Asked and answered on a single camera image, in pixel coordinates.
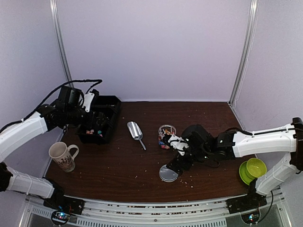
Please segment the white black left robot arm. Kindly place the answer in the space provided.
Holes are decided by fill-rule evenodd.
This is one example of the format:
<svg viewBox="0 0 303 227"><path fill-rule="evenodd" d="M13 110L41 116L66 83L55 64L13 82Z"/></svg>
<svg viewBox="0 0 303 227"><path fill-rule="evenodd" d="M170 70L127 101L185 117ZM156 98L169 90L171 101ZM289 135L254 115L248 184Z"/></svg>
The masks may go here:
<svg viewBox="0 0 303 227"><path fill-rule="evenodd" d="M58 98L50 105L41 103L24 119L9 124L0 131L0 190L33 194L44 199L58 210L68 206L68 199L57 192L54 183L21 173L8 167L4 160L31 139L66 125L82 126L86 130L95 130L105 122L102 113L93 110L99 98L99 92L89 89L83 93L80 89L62 86Z"/></svg>

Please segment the black three-compartment candy tray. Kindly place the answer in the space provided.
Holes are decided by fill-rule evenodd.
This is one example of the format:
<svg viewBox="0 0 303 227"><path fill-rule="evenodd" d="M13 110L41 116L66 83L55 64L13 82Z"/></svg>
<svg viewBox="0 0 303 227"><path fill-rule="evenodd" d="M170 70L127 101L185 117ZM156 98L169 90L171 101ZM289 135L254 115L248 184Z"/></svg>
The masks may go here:
<svg viewBox="0 0 303 227"><path fill-rule="evenodd" d="M91 111L103 112L111 115L111 122L107 131L98 131L96 129L86 130L79 127L76 135L78 135L82 143L90 144L107 144L110 142L112 133L116 127L117 117L121 107L121 100L116 96L99 96L95 103L90 107Z"/></svg>

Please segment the silver metal scoop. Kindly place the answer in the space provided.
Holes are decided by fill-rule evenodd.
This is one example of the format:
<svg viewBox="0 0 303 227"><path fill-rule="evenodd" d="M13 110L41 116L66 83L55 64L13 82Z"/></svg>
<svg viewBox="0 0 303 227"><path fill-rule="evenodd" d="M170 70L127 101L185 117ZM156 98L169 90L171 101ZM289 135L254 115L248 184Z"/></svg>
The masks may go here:
<svg viewBox="0 0 303 227"><path fill-rule="evenodd" d="M143 139L143 133L139 127L139 125L136 123L136 122L128 122L127 123L127 127L129 129L129 132L132 136L132 138L134 140L137 140L141 143L142 147L144 150L146 150L146 146L144 145L144 143L142 142L142 139Z"/></svg>

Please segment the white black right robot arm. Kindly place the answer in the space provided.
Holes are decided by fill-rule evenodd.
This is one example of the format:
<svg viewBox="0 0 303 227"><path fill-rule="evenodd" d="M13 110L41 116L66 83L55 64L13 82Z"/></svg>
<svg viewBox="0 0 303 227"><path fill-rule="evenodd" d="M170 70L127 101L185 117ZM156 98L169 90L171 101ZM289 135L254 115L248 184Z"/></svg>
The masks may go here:
<svg viewBox="0 0 303 227"><path fill-rule="evenodd" d="M246 208L254 208L261 196L266 196L291 175L303 169L303 122L295 117L290 124L262 131L243 131L230 128L213 137L202 125L187 127L181 134L164 134L161 140L178 153L160 168L160 178L175 181L193 163L230 160L273 152L284 152L284 157L263 176L253 175L253 191L243 197Z"/></svg>

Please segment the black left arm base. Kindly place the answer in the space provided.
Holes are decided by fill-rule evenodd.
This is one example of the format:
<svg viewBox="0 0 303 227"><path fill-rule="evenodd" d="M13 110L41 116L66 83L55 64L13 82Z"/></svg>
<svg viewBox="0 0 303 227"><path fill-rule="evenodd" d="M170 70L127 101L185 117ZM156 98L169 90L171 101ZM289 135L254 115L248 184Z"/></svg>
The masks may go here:
<svg viewBox="0 0 303 227"><path fill-rule="evenodd" d="M56 227L61 227L70 220L72 216L81 215L85 201L65 195L64 189L55 181L48 179L54 188L50 198L42 198L43 205L54 209L51 214L51 221Z"/></svg>

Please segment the silver metal jar lid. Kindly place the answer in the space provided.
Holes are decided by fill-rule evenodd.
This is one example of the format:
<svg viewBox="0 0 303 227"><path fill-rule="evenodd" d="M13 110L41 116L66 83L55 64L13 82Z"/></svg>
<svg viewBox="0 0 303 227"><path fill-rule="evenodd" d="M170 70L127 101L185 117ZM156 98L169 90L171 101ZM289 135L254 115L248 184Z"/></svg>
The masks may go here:
<svg viewBox="0 0 303 227"><path fill-rule="evenodd" d="M163 165L159 170L159 177L164 182L171 183L178 178L178 174L173 170L169 169L166 165Z"/></svg>

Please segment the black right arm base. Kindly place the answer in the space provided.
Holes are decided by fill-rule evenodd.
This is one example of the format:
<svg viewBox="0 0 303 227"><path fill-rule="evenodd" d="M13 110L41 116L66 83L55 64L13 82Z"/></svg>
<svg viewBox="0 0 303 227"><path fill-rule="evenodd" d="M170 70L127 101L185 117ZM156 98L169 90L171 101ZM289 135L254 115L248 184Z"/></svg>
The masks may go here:
<svg viewBox="0 0 303 227"><path fill-rule="evenodd" d="M228 199L226 201L230 214L241 213L241 219L246 224L257 224L260 221L260 206L267 205L266 196L258 194L256 179L249 184L246 195Z"/></svg>

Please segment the clear plastic jar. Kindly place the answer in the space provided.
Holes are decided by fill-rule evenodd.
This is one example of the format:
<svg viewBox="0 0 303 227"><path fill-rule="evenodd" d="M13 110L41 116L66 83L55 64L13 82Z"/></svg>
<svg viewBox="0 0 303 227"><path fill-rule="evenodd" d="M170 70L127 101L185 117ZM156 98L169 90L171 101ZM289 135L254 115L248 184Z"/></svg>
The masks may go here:
<svg viewBox="0 0 303 227"><path fill-rule="evenodd" d="M166 144L168 139L176 133L176 128L173 125L165 124L159 127L158 144L161 149L168 150L170 146Z"/></svg>

